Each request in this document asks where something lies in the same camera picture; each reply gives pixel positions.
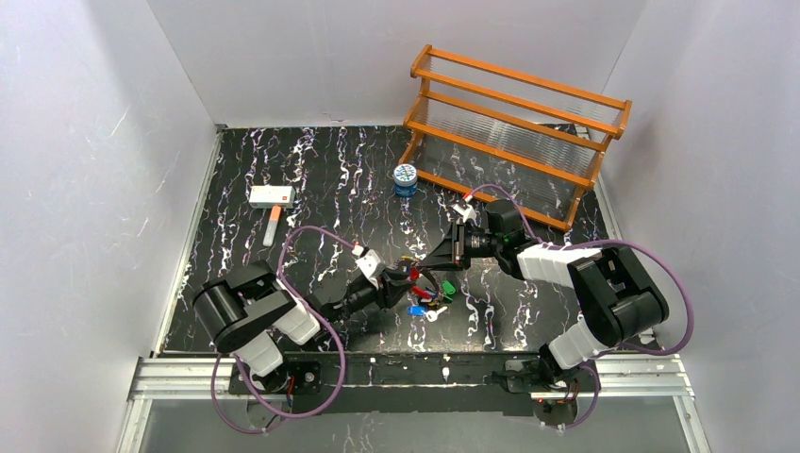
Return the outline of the metal key organizer red handle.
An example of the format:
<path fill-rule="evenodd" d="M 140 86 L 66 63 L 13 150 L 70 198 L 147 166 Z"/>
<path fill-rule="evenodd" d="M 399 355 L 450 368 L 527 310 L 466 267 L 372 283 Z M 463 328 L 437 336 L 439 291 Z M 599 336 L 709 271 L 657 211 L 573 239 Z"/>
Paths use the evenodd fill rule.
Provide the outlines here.
<path fill-rule="evenodd" d="M 418 268 L 415 258 L 404 256 L 397 260 L 394 266 L 408 272 L 409 279 L 415 283 L 410 293 L 418 305 L 425 306 L 428 310 L 434 310 L 453 301 L 455 294 L 451 298 L 443 296 L 442 283 L 444 280 L 438 281 L 430 270 Z"/>

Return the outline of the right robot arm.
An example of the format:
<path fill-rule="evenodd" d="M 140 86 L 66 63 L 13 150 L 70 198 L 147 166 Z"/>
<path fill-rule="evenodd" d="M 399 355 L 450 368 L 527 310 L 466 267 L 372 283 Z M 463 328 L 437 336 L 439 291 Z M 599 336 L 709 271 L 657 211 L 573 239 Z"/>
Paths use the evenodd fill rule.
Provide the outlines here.
<path fill-rule="evenodd" d="M 580 319 L 544 344 L 529 367 L 543 378 L 565 376 L 668 318 L 665 297 L 629 246 L 556 249 L 528 234 L 527 221 L 510 200 L 487 205 L 483 228 L 475 224 L 469 208 L 466 203 L 457 205 L 460 219 L 419 265 L 431 271 L 460 271 L 474 259 L 493 258 L 516 279 L 573 289 Z"/>

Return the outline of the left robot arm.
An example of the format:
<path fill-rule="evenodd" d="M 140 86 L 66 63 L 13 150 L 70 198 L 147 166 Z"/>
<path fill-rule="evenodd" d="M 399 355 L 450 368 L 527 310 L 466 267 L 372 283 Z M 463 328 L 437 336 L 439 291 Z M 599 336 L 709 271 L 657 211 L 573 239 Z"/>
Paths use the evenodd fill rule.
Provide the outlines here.
<path fill-rule="evenodd" d="M 342 295 L 308 294 L 309 307 L 334 324 L 372 304 L 394 307 L 415 286 L 418 272 L 406 265 L 382 270 L 374 282 L 360 274 Z M 204 283 L 192 296 L 192 308 L 216 351 L 239 357 L 251 375 L 265 378 L 283 363 L 268 332 L 274 328 L 304 345 L 325 328 L 277 279 L 265 260 L 257 260 Z"/>

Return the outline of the blue key tag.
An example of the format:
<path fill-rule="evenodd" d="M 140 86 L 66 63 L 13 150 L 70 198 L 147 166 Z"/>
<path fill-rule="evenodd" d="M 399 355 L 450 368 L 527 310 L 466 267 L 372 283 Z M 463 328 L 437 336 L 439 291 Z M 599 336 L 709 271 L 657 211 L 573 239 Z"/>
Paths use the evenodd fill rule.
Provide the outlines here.
<path fill-rule="evenodd" d="M 411 305 L 407 308 L 407 313 L 410 316 L 424 316 L 427 312 L 427 308 L 421 305 Z"/>

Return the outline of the silver key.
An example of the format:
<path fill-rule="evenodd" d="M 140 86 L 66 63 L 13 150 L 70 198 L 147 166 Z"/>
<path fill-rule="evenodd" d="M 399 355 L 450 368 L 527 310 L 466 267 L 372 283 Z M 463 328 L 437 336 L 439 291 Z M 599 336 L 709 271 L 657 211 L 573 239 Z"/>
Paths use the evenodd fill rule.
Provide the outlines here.
<path fill-rule="evenodd" d="M 441 316 L 441 315 L 442 315 L 444 312 L 446 312 L 447 310 L 448 310 L 448 308 L 447 308 L 447 307 L 440 307 L 440 308 L 437 308 L 437 309 L 435 309 L 435 310 L 433 310 L 433 309 L 431 309 L 431 310 L 427 310 L 427 311 L 425 312 L 425 319 L 426 319 L 426 321 L 427 321 L 427 322 L 430 322 L 430 323 L 432 323 L 432 322 L 436 322 L 436 321 L 438 320 L 438 318 L 439 318 L 439 317 L 440 317 L 440 316 Z"/>

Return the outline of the green key tag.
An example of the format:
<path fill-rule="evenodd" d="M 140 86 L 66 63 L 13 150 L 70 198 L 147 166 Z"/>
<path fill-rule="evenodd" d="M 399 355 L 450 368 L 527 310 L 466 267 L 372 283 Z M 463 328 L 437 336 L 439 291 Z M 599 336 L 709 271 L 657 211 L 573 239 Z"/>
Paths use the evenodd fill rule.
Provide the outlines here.
<path fill-rule="evenodd" d="M 456 293 L 456 291 L 457 289 L 455 285 L 450 281 L 445 280 L 442 283 L 442 293 L 444 297 L 451 298 Z"/>

